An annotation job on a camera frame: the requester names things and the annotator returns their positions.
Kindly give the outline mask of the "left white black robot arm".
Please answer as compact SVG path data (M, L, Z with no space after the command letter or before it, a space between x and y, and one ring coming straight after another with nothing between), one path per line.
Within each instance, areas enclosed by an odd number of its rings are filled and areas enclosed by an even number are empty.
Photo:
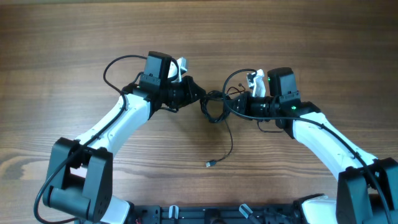
M139 223L134 204L113 195L113 159L128 138L158 110L176 113L205 95L181 57L150 51L133 82L117 89L115 106L90 130L52 146L46 180L34 202L71 215L75 223Z

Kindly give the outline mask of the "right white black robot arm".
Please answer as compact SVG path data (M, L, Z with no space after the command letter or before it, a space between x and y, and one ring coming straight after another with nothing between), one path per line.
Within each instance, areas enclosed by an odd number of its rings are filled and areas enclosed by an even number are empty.
M291 68L245 69L249 91L224 107L249 120L274 120L309 148L338 183L335 199L315 194L294 202L296 223L397 223L397 161L378 159L339 132L313 103L302 102Z

